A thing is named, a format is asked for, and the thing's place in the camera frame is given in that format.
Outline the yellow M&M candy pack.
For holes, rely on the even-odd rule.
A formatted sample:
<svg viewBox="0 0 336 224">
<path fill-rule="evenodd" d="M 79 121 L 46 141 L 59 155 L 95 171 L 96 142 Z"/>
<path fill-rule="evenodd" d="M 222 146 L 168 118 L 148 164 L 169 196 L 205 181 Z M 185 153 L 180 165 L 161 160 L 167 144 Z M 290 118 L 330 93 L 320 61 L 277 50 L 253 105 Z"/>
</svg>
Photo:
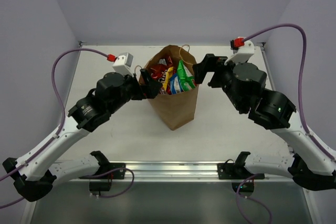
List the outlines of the yellow M&M candy pack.
<svg viewBox="0 0 336 224">
<path fill-rule="evenodd" d="M 161 93 L 162 94 L 171 94 L 170 92 L 170 78 L 172 77 L 174 73 L 174 67 L 169 67 L 167 70 L 165 70 L 161 77 Z"/>
</svg>

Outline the brown paper bag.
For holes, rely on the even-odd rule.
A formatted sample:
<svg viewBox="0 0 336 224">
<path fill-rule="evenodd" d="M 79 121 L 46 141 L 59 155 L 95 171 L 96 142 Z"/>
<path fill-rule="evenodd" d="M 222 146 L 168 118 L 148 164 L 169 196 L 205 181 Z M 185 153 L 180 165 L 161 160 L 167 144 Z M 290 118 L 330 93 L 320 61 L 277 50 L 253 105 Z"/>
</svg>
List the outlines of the brown paper bag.
<svg viewBox="0 0 336 224">
<path fill-rule="evenodd" d="M 195 57 L 189 51 L 175 45 L 168 45 L 161 49 L 146 63 L 144 68 L 151 75 L 150 67 L 157 64 L 161 58 L 167 56 L 170 56 L 173 61 L 173 74 L 177 73 L 179 61 L 183 60 L 185 66 L 194 76 L 192 66 L 196 64 Z M 196 85 L 195 89 L 178 94 L 162 94 L 160 91 L 156 98 L 149 100 L 149 103 L 160 119 L 173 131 L 194 120 L 197 96 L 198 86 Z"/>
</svg>

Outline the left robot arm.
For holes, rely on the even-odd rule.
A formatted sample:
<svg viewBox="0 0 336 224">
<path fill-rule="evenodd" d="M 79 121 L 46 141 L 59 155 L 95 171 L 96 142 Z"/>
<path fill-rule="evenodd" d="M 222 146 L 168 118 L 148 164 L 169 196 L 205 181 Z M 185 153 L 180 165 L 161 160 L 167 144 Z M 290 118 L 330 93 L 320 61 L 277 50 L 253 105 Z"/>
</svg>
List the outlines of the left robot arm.
<svg viewBox="0 0 336 224">
<path fill-rule="evenodd" d="M 14 180 L 17 192 L 27 201 L 45 197 L 53 187 L 76 178 L 104 178 L 114 172 L 109 160 L 100 152 L 57 164 L 56 160 L 75 143 L 108 122 L 112 114 L 131 100 L 154 99 L 162 84 L 145 69 L 136 75 L 109 72 L 97 82 L 86 97 L 77 101 L 67 117 L 33 150 L 19 158 L 3 162 Z"/>
</svg>

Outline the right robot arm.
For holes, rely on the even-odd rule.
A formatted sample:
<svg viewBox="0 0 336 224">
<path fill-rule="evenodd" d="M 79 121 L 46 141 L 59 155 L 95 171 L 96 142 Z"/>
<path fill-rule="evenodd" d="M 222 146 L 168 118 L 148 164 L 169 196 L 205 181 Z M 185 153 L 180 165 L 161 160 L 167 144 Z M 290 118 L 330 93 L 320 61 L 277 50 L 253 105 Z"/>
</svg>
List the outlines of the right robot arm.
<svg viewBox="0 0 336 224">
<path fill-rule="evenodd" d="M 281 157 L 240 152 L 233 163 L 217 165 L 220 179 L 263 179 L 266 174 L 292 179 L 312 191 L 335 189 L 335 161 L 327 157 L 304 132 L 295 105 L 281 92 L 266 89 L 267 74 L 252 63 L 225 63 L 227 57 L 206 54 L 192 66 L 197 84 L 207 73 L 208 83 L 221 88 L 234 108 L 265 130 L 278 135 L 294 151 Z"/>
</svg>

